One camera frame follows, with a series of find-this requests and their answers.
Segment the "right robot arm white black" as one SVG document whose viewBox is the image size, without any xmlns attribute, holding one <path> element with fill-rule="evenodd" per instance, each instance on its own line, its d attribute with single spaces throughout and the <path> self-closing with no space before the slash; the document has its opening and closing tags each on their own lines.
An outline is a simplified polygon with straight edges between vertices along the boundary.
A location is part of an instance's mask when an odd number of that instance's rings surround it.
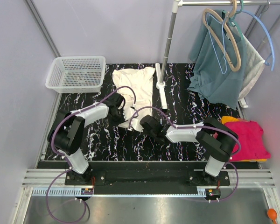
<svg viewBox="0 0 280 224">
<path fill-rule="evenodd" d="M 150 115 L 140 120 L 142 132 L 162 145 L 180 142 L 199 143 L 206 150 L 207 164 L 196 177 L 196 185 L 216 185 L 219 173 L 234 154 L 241 149 L 238 135 L 215 118 L 192 125 L 162 125 Z"/>
</svg>

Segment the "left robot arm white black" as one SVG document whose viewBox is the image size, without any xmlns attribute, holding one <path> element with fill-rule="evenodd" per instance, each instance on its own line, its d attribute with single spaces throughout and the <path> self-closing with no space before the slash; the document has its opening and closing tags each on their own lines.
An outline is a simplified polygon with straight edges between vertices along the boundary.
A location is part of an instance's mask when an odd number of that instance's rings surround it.
<svg viewBox="0 0 280 224">
<path fill-rule="evenodd" d="M 88 161 L 81 150 L 84 128 L 100 119 L 107 118 L 109 124 L 118 126 L 125 122 L 124 106 L 126 100 L 114 93 L 102 102 L 76 111 L 60 110 L 47 136 L 47 141 L 55 153 L 64 157 L 75 179 L 82 185 L 91 181 Z"/>
</svg>

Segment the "cream white t shirt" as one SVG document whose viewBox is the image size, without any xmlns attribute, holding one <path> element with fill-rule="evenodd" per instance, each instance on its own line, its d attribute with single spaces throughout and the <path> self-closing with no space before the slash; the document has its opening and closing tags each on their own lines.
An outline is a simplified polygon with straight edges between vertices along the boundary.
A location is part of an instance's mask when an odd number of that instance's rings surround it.
<svg viewBox="0 0 280 224">
<path fill-rule="evenodd" d="M 113 83 L 117 88 L 125 86 L 117 91 L 121 94 L 126 104 L 124 107 L 133 107 L 135 110 L 142 108 L 134 118 L 141 120 L 146 115 L 152 115 L 153 102 L 153 76 L 155 68 L 114 70 Z"/>
</svg>

